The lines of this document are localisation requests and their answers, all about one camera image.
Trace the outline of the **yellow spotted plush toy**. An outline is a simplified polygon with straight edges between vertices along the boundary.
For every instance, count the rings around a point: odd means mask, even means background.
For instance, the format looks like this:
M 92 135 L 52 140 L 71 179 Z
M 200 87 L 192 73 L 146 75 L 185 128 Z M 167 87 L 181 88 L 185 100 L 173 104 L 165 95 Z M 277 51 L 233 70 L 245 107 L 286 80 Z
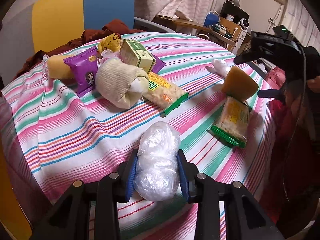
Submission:
M 113 33 L 99 42 L 98 51 L 99 53 L 102 53 L 105 50 L 111 50 L 112 52 L 120 51 L 121 43 L 121 36 L 118 33 Z

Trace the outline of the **striped pink green tablecloth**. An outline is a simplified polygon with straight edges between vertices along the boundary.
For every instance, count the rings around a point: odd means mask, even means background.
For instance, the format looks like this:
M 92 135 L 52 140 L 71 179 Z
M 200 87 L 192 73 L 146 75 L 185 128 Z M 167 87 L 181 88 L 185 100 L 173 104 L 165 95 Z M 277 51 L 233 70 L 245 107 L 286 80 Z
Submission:
M 3 89 L 2 144 L 13 189 L 32 229 L 74 181 L 91 183 L 114 172 L 157 122 L 175 130 L 179 139 L 172 144 L 200 172 L 222 183 L 238 180 L 260 198 L 275 139 L 268 100 L 256 95 L 247 100 L 244 148 L 226 144 L 211 131 L 226 101 L 222 77 L 210 70 L 212 60 L 232 64 L 234 55 L 185 34 L 136 33 L 127 39 L 159 57 L 165 63 L 160 76 L 186 92 L 169 114 L 149 101 L 118 109 L 95 90 L 78 97 L 75 83 L 49 77 L 48 56 Z

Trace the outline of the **purple snack packet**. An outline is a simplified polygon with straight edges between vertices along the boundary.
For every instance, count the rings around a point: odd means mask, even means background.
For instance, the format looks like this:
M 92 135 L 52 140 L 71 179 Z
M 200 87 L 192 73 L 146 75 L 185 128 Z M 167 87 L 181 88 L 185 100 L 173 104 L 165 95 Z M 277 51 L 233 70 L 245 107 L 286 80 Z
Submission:
M 78 84 L 77 96 L 82 97 L 95 86 L 95 76 L 98 71 L 97 48 L 92 46 L 76 56 L 63 60 L 67 64 Z
M 158 74 L 162 68 L 166 65 L 164 61 L 162 61 L 159 57 L 154 54 L 151 54 L 155 59 L 155 64 L 153 65 L 152 72 Z

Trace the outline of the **small white plastic bundle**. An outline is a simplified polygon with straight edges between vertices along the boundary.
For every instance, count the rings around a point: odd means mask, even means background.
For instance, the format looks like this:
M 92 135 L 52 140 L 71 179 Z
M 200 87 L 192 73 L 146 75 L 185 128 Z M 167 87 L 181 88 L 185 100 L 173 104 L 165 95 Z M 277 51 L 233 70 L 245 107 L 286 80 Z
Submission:
M 213 65 L 213 68 L 215 69 L 216 73 L 222 77 L 226 77 L 227 74 L 229 73 L 229 71 L 231 70 L 231 67 L 228 66 L 228 64 L 225 60 L 213 59 L 212 65 Z

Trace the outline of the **clear plastic bag bundle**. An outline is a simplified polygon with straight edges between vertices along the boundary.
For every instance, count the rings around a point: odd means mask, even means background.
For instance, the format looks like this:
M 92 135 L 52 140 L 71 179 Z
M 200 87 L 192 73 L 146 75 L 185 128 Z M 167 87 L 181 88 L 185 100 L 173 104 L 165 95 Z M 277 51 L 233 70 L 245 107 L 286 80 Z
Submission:
M 180 135 L 167 122 L 152 124 L 141 136 L 133 185 L 151 202 L 173 198 L 179 185 L 177 153 Z

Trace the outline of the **tan bread plush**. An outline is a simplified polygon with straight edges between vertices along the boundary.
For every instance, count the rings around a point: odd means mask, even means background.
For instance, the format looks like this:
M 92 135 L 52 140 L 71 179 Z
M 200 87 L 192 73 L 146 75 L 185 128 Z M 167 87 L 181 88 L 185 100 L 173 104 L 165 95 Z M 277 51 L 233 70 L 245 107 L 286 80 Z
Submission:
M 69 65 L 64 63 L 68 55 L 53 55 L 47 61 L 49 77 L 52 79 L 73 79 L 74 75 Z

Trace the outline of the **grey yellow blue chair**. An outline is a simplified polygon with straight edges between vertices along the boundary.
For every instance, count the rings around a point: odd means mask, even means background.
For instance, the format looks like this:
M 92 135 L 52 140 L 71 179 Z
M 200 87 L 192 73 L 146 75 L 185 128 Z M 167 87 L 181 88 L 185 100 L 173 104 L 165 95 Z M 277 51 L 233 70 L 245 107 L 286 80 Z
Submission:
M 1 77 L 14 80 L 27 58 L 79 38 L 86 29 L 101 29 L 119 19 L 130 29 L 173 31 L 135 16 L 135 0 L 39 0 L 2 23 Z

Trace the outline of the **green white small box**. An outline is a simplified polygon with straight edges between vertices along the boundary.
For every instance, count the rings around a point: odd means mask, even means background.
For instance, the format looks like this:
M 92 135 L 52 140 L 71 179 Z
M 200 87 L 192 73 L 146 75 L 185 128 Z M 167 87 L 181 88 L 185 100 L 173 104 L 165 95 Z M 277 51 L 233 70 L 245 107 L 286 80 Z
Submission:
M 124 63 L 142 68 L 147 74 L 151 72 L 156 59 L 138 41 L 124 39 L 119 52 Z

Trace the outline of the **beige sock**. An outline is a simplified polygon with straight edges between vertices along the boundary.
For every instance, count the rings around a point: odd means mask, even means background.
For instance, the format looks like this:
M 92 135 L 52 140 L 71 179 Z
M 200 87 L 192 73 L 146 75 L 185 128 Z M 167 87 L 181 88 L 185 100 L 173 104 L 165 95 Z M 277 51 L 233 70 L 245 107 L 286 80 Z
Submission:
M 149 77 L 136 66 L 114 57 L 103 62 L 95 77 L 96 90 L 121 109 L 129 109 L 147 93 Z

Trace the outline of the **green cracker packet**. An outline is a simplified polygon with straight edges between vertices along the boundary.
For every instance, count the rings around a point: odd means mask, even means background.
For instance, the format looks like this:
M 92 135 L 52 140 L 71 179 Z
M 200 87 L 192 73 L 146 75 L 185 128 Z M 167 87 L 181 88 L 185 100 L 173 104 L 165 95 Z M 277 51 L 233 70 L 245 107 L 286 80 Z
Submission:
M 249 107 L 228 96 L 218 121 L 210 130 L 225 142 L 244 148 L 247 142 Z
M 149 72 L 148 76 L 148 91 L 143 95 L 143 99 L 149 100 L 158 106 L 162 110 L 162 117 L 167 116 L 170 112 L 179 107 L 181 103 L 187 100 L 189 93 L 184 91 L 181 87 L 154 72 Z

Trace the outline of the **dark red cloth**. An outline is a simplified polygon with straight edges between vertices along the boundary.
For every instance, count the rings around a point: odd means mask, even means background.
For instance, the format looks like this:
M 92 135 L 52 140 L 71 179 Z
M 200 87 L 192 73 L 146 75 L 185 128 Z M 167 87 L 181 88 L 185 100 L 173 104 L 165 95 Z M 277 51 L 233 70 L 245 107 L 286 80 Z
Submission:
M 44 55 L 48 55 L 48 56 L 58 55 L 58 54 L 64 53 L 65 51 L 78 48 L 84 44 L 87 44 L 88 42 L 105 38 L 108 35 L 111 35 L 113 33 L 117 33 L 118 35 L 121 36 L 124 34 L 134 34 L 134 33 L 142 33 L 142 32 L 145 32 L 145 31 L 141 29 L 129 29 L 127 25 L 119 19 L 112 20 L 110 23 L 104 25 L 101 30 L 85 29 L 80 38 L 70 40 L 68 43 L 60 47 L 57 47 L 54 50 L 51 50 L 49 52 L 39 50 L 33 56 L 26 59 L 24 61 L 24 65 L 22 69 L 20 69 L 17 72 L 14 79 L 20 77 L 21 75 L 33 69 L 37 64 L 39 64 L 42 61 Z

